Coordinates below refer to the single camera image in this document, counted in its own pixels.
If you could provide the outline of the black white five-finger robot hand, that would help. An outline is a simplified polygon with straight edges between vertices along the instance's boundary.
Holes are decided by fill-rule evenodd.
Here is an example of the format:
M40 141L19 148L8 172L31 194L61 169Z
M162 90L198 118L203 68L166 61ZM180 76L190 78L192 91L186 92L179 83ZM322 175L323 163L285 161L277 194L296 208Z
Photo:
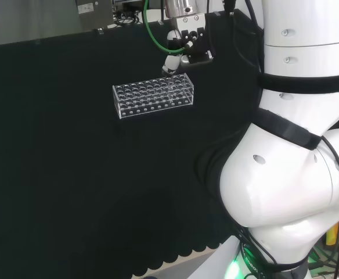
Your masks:
M171 77L187 68L212 62L214 58L210 31L204 13L171 19L166 48L170 51L162 66L162 74Z

